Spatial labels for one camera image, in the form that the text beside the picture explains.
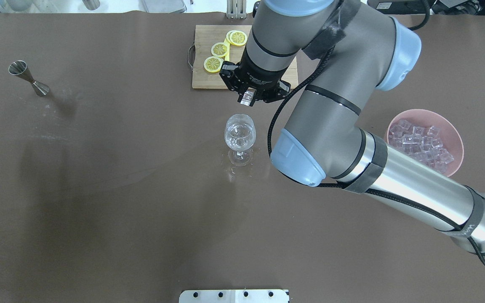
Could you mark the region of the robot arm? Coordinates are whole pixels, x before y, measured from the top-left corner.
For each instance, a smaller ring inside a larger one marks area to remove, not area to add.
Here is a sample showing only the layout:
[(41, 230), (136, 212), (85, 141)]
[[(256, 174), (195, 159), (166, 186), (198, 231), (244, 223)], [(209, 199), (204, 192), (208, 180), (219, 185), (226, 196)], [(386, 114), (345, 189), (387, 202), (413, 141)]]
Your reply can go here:
[(359, 0), (262, 0), (240, 63), (224, 63), (220, 75), (246, 106), (284, 106), (303, 90), (269, 147), (285, 176), (371, 194), (485, 261), (485, 193), (355, 125), (374, 90), (400, 84), (420, 52), (414, 31)]

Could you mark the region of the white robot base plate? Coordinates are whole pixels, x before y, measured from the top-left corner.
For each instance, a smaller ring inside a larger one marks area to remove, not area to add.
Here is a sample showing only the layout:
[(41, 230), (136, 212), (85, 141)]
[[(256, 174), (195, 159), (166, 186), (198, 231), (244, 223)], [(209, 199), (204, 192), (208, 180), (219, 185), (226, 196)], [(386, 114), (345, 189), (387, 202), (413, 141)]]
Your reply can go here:
[(186, 290), (179, 303), (289, 303), (288, 290), (283, 289), (226, 289)]

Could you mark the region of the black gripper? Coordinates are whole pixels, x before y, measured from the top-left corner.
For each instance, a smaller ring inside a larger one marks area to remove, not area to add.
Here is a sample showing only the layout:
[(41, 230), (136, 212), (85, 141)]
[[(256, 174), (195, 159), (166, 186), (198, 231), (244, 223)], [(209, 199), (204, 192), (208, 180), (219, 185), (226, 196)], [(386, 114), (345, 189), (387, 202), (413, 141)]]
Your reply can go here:
[(271, 103), (283, 100), (290, 92), (291, 84), (281, 80), (283, 71), (270, 72), (263, 70), (250, 60), (238, 64), (224, 61), (219, 75), (230, 91), (238, 94), (237, 102), (251, 106), (257, 102)]

